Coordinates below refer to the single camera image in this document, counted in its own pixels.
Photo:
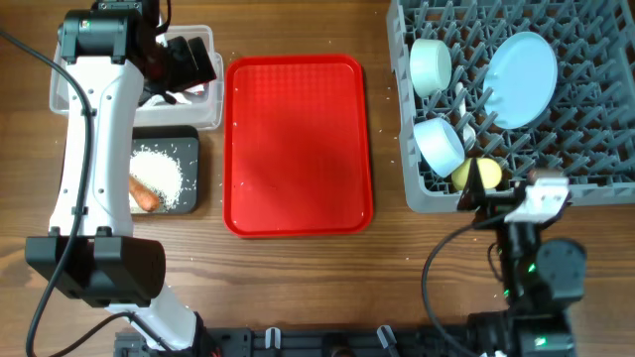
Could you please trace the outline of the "mint green bowl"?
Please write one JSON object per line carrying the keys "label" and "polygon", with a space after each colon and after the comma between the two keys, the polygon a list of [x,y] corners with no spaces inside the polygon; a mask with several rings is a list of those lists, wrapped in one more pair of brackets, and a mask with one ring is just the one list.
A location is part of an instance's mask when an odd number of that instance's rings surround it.
{"label": "mint green bowl", "polygon": [[410,55],[410,74],[414,90],[420,97],[447,89],[451,79],[447,45],[439,40],[415,40]]}

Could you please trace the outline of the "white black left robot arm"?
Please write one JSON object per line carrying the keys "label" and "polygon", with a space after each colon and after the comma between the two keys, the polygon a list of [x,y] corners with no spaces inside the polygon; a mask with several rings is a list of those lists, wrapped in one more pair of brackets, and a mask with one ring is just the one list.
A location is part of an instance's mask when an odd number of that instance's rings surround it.
{"label": "white black left robot arm", "polygon": [[133,234],[129,171],[141,97],[173,101],[215,79],[201,39],[165,44],[171,5],[96,1],[69,11],[53,69],[69,87],[63,173],[48,232],[26,242],[27,263],[48,292],[123,317],[161,355],[216,356],[201,317],[166,285],[161,243]]}

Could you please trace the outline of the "light blue bowl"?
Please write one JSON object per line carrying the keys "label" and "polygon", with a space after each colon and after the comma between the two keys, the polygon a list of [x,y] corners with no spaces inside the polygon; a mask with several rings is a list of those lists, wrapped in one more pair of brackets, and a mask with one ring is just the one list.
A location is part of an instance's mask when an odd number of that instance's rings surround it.
{"label": "light blue bowl", "polygon": [[458,135],[440,117],[415,124],[414,137],[431,170],[442,178],[450,176],[465,160]]}

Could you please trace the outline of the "orange carrot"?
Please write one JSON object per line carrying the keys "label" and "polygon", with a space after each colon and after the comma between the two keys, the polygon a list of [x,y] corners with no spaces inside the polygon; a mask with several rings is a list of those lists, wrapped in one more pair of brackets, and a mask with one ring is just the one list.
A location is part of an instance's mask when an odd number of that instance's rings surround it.
{"label": "orange carrot", "polygon": [[129,177],[129,193],[137,205],[146,212],[153,212],[161,205],[159,197],[133,176]]}

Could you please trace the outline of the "white plastic spoon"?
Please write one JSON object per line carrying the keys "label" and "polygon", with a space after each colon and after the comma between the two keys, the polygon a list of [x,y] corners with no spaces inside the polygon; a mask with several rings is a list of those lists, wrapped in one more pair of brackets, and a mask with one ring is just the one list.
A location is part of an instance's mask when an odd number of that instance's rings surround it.
{"label": "white plastic spoon", "polygon": [[462,97],[458,104],[458,111],[460,114],[460,119],[464,121],[464,125],[462,126],[462,142],[464,146],[464,150],[469,152],[476,141],[476,132],[469,124],[470,114],[466,110],[466,101],[465,97]]}

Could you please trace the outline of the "yellow plastic cup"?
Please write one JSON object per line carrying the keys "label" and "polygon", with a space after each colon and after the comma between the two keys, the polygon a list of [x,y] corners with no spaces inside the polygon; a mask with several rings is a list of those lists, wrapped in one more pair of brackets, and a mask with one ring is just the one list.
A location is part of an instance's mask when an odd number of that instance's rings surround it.
{"label": "yellow plastic cup", "polygon": [[[470,163],[471,159],[466,160],[451,174],[451,182],[455,189],[464,189],[469,174]],[[476,158],[476,163],[484,188],[495,188],[502,180],[502,169],[498,163],[487,158]]]}

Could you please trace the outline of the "white rice pile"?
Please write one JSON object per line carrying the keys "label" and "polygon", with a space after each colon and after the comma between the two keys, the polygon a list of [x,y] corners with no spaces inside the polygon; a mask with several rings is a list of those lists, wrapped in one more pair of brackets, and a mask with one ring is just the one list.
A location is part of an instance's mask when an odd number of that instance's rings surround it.
{"label": "white rice pile", "polygon": [[190,213],[197,202],[198,146],[139,141],[130,156],[130,175],[161,200],[153,214]]}

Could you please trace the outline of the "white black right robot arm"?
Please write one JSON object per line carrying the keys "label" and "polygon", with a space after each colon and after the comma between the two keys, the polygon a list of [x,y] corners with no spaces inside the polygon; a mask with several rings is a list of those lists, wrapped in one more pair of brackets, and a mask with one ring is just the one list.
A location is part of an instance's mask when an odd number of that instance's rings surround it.
{"label": "white black right robot arm", "polygon": [[507,195],[485,190],[470,160],[460,210],[476,212],[481,228],[496,233],[507,308],[473,313],[466,341],[478,356],[559,356],[575,353],[569,307],[584,295],[586,250],[571,238],[544,241],[542,232],[569,204],[570,182],[548,170],[530,174]]}

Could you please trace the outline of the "light blue plate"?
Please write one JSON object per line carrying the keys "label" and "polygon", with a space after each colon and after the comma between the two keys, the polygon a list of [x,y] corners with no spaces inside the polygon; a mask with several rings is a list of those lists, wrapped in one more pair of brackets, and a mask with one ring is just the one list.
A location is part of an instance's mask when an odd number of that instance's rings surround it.
{"label": "light blue plate", "polygon": [[550,44],[539,34],[521,32],[495,51],[482,82],[484,109],[496,113],[494,124],[517,129],[537,119],[550,103],[558,64]]}

